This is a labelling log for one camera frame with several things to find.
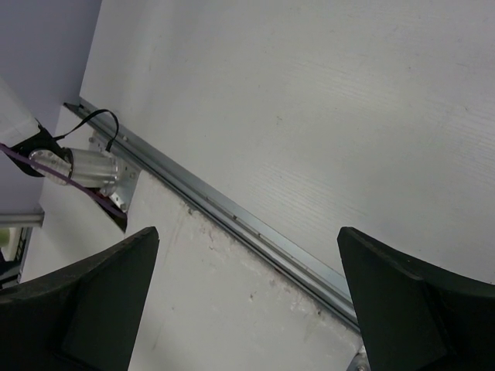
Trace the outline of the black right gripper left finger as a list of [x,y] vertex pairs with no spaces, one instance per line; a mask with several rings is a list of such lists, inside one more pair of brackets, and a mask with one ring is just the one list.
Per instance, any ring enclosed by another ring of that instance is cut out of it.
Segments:
[[159,248],[150,226],[1,291],[3,370],[126,370]]

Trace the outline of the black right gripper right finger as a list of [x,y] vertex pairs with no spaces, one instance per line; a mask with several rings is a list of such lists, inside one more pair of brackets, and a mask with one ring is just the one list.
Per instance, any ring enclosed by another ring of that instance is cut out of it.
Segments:
[[337,237],[372,370],[492,370],[494,286],[353,228]]

